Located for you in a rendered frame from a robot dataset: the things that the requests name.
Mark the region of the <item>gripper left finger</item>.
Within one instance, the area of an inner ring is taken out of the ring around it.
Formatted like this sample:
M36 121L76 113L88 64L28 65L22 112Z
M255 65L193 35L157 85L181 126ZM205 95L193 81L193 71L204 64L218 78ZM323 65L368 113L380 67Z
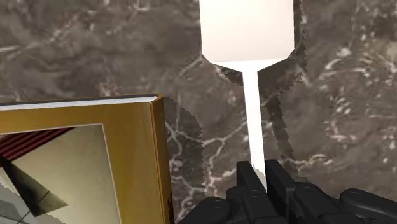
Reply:
M200 201L179 224L287 224L266 194L248 161L237 162L237 185L226 191L226 198L207 197Z

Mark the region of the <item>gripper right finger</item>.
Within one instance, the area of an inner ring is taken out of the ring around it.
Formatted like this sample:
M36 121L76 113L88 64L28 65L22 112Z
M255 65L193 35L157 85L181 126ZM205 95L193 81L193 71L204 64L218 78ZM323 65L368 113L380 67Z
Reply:
M290 224L397 224L397 202L349 188L339 198L296 182L276 160L266 160L267 194Z

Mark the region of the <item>white spatula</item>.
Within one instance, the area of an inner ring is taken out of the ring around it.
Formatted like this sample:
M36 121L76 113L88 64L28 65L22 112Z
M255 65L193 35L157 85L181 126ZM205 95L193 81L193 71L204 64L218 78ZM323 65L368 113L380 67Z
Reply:
M199 0L203 56L242 73L251 164L266 183L258 71L294 50L294 0Z

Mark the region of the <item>gold cover book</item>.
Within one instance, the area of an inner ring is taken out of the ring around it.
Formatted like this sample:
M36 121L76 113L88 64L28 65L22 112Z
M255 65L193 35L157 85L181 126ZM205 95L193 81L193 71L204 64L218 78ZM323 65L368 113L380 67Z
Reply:
M163 97L0 104L0 224L174 224Z

